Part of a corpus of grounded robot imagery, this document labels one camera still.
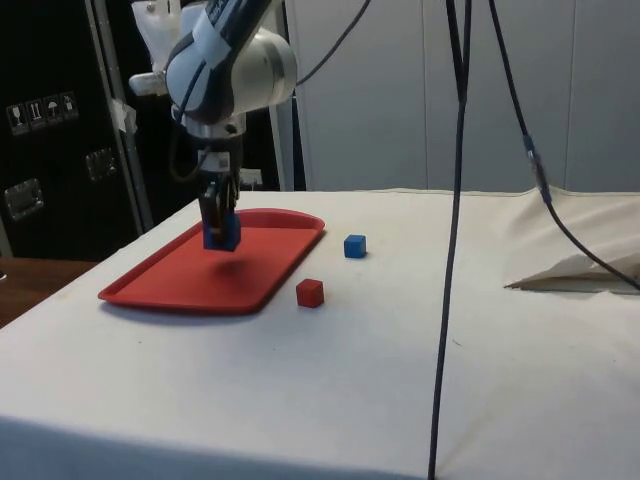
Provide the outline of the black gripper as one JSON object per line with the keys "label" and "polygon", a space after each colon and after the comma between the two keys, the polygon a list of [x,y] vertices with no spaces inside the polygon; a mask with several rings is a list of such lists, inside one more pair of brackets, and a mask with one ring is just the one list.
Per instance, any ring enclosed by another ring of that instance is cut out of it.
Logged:
{"label": "black gripper", "polygon": [[[197,177],[209,182],[200,195],[203,224],[211,237],[222,237],[223,215],[231,215],[239,198],[239,172],[244,157],[241,139],[210,142],[198,149]],[[217,185],[221,179],[221,205]]]}

